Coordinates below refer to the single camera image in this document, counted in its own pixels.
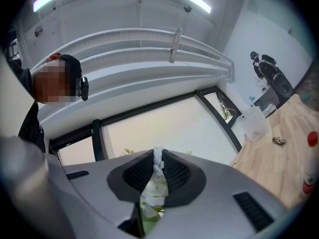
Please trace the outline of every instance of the window frame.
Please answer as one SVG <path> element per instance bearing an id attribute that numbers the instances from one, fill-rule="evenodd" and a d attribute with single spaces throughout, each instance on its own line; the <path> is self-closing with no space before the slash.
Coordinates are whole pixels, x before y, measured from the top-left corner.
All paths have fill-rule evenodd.
<path id="1" fill-rule="evenodd" d="M 214 106 L 205 98 L 205 95 L 216 93 L 219 99 L 219 94 L 222 94 L 223 97 L 232 104 L 232 106 L 236 110 L 236 114 L 233 118 L 226 123 L 224 118 L 219 114 L 219 112 L 214 108 Z M 237 137 L 235 136 L 234 132 L 232 131 L 232 126 L 234 125 L 237 118 L 241 115 L 241 112 L 238 108 L 234 105 L 234 103 L 217 87 L 210 87 L 203 90 L 195 90 L 194 92 L 186 93 L 183 95 L 179 95 L 176 97 L 164 99 L 158 102 L 154 102 L 142 107 L 134 108 L 129 111 L 113 115 L 107 117 L 105 119 L 99 120 L 96 119 L 92 121 L 91 124 L 83 126 L 79 129 L 76 129 L 72 132 L 64 134 L 56 139 L 50 139 L 49 141 L 49 153 L 55 155 L 58 158 L 58 151 L 66 146 L 74 144 L 78 141 L 86 139 L 88 137 L 92 137 L 92 144 L 94 150 L 94 157 L 95 161 L 105 160 L 108 159 L 106 145 L 103 138 L 102 127 L 107 126 L 109 124 L 119 122 L 121 120 L 169 105 L 176 103 L 178 101 L 182 101 L 184 99 L 188 99 L 191 97 L 196 97 L 200 103 L 206 108 L 215 118 L 220 126 L 223 128 L 224 132 L 228 135 L 231 143 L 234 145 L 235 149 L 239 152 L 242 148 L 241 144 L 239 143 Z"/>

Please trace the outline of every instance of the white railing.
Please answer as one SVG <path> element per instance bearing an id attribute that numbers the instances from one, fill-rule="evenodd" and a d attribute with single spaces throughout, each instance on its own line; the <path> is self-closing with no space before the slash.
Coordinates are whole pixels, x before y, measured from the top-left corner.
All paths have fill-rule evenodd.
<path id="1" fill-rule="evenodd" d="M 181 35 L 180 28 L 176 29 L 175 33 L 147 28 L 123 28 L 102 31 L 81 37 L 68 44 L 65 44 L 64 46 L 52 52 L 52 54 L 60 52 L 61 54 L 75 55 L 81 51 L 93 47 L 123 41 L 168 42 L 172 44 L 172 47 L 170 49 L 129 48 L 94 55 L 80 60 L 83 73 L 89 73 L 105 68 L 105 65 L 107 65 L 107 67 L 111 67 L 115 65 L 137 62 L 168 61 L 170 63 L 174 63 L 174 61 L 184 61 L 206 63 L 226 68 L 228 70 L 228 78 L 233 81 L 235 80 L 234 62 L 230 58 L 228 58 L 218 50 L 208 46 L 207 44 Z M 193 52 L 179 50 L 178 48 L 180 44 L 218 56 L 219 58 L 224 59 L 226 62 L 224 63 L 211 57 L 196 54 Z M 45 61 L 46 58 L 43 58 L 32 68 L 31 71 L 39 68 L 45 63 Z"/>

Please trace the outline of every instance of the black vent grille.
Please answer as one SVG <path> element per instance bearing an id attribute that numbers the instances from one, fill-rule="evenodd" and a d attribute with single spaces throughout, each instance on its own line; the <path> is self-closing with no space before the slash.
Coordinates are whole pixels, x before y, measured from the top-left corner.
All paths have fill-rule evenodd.
<path id="1" fill-rule="evenodd" d="M 88 175 L 88 174 L 89 174 L 88 171 L 82 170 L 82 171 L 78 171 L 78 172 L 75 172 L 75 173 L 68 173 L 66 175 L 66 177 L 69 180 L 73 180 L 73 179 L 76 179 L 76 178 L 79 178 L 79 177 L 82 177 L 82 176 L 85 176 L 85 175 Z"/>
<path id="2" fill-rule="evenodd" d="M 273 219 L 249 193 L 244 192 L 236 194 L 233 197 L 257 232 L 263 230 L 273 222 Z"/>
<path id="3" fill-rule="evenodd" d="M 123 173 L 123 180 L 142 193 L 154 171 L 153 159 L 154 154 L 152 152 L 147 157 L 125 170 Z"/>
<path id="4" fill-rule="evenodd" d="M 162 153 L 162 160 L 164 161 L 164 175 L 167 181 L 168 192 L 171 194 L 175 189 L 184 186 L 190 179 L 190 169 L 168 156 L 164 151 Z"/>

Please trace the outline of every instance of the plastic container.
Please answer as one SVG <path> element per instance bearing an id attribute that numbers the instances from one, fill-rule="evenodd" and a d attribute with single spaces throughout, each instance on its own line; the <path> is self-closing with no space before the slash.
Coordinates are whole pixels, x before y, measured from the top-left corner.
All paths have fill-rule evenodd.
<path id="1" fill-rule="evenodd" d="M 305 175 L 302 189 L 302 196 L 309 196 L 315 188 L 319 178 L 319 144 L 318 134 L 313 131 L 308 134 L 308 150 L 306 152 Z"/>
<path id="2" fill-rule="evenodd" d="M 269 122 L 259 107 L 250 107 L 238 117 L 238 122 L 251 141 L 257 141 L 270 129 Z"/>

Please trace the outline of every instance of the bottle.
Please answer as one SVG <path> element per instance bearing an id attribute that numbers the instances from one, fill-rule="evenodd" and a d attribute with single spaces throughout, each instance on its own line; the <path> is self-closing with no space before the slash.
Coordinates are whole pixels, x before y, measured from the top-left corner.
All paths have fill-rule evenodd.
<path id="1" fill-rule="evenodd" d="M 314 190 L 319 177 L 319 144 L 318 134 L 313 131 L 308 135 L 308 152 L 305 161 L 305 176 L 302 189 L 302 196 L 308 197 Z"/>

